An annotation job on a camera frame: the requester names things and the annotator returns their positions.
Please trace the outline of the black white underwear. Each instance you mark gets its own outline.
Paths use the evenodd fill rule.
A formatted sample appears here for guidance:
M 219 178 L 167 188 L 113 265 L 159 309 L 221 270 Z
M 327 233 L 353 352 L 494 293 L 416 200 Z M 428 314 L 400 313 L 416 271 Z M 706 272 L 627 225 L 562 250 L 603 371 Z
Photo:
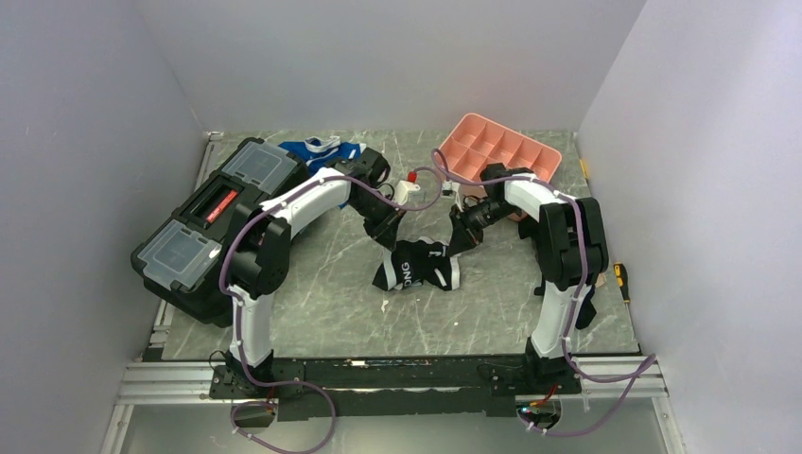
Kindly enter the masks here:
M 385 250 L 372 285 L 383 291 L 420 286 L 424 282 L 443 291 L 461 286 L 456 256 L 447 254 L 448 243 L 421 236 L 416 241 L 399 240 L 393 251 Z

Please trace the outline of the pink divided organizer tray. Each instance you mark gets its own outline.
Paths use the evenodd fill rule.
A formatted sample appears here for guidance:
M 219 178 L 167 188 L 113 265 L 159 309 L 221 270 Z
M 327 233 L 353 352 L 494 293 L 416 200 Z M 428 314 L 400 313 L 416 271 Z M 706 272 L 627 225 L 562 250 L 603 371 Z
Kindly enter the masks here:
M 490 164 L 524 167 L 549 182 L 562 162 L 562 153 L 477 113 L 462 117 L 440 145 L 447 169 L 477 181 Z

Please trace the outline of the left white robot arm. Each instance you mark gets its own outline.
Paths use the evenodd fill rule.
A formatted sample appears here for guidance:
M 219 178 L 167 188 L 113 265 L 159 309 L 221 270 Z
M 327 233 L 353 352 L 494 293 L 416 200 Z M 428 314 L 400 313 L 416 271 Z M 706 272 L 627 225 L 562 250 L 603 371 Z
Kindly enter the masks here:
M 273 379 L 272 306 L 288 275 L 295 236 L 329 210 L 346 204 L 362 216 L 370 239 L 394 250 L 405 212 L 378 190 L 390 171 L 384 155 L 367 148 L 355 159 L 334 158 L 287 193 L 235 213 L 218 286 L 233 305 L 226 363 L 235 371 L 235 385 L 247 396 L 264 394 Z

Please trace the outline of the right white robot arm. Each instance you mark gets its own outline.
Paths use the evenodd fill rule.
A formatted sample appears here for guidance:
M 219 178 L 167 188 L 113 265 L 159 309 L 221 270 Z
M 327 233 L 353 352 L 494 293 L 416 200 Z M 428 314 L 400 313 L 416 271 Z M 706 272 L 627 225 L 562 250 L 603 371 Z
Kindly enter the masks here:
M 520 371 L 525 387 L 542 393 L 570 372 L 570 337 L 583 302 L 609 264 L 601 208 L 596 199 L 562 193 L 523 167 L 488 165 L 479 182 L 484 198 L 466 208 L 450 208 L 447 253 L 470 251 L 482 243 L 485 228 L 511 214 L 526 215 L 518 234 L 535 250 L 542 307 Z

